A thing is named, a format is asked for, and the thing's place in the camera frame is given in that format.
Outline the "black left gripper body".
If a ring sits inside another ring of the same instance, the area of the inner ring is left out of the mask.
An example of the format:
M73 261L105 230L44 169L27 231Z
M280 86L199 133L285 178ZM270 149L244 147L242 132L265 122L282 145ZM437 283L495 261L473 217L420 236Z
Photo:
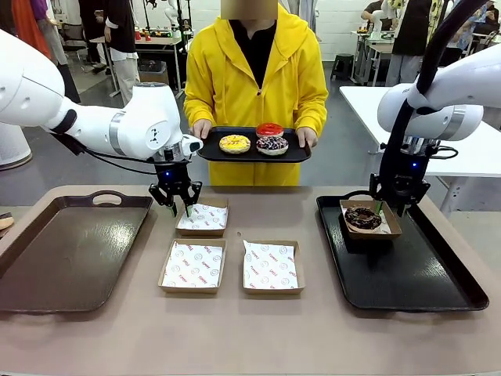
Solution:
M188 161L156 164L155 172L157 183L153 185L155 190L161 190L167 195L180 197L189 195L191 178L188 173Z

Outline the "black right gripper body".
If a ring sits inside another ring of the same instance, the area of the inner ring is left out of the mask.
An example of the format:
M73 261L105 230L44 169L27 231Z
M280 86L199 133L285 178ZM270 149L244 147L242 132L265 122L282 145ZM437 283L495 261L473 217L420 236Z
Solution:
M386 149L386 193L414 194L422 185L434 149L409 154L396 148Z

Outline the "person's right hand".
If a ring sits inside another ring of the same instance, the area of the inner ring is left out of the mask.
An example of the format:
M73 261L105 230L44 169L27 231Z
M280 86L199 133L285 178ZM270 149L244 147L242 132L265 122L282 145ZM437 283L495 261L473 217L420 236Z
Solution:
M212 128L212 122L208 119L199 119L193 123L191 133L198 139L206 139Z

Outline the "person's left hand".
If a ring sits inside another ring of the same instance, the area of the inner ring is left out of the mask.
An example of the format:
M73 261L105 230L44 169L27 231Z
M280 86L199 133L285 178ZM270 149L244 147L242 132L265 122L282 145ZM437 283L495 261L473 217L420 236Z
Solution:
M318 143L318 135L316 131L309 127L302 127L296 129L296 135L300 148L305 148L309 146L313 148Z

